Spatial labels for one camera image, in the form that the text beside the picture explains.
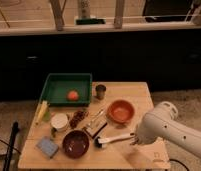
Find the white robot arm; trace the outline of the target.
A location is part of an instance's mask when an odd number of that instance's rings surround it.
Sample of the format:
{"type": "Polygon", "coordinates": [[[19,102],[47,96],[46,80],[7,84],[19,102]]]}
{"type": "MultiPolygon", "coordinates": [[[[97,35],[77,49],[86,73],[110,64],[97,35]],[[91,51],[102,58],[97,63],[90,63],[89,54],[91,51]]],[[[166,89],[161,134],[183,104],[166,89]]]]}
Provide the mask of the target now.
{"type": "Polygon", "coordinates": [[[158,137],[166,139],[201,159],[201,131],[176,121],[178,110],[163,101],[146,112],[135,130],[135,144],[148,145],[158,137]]]}

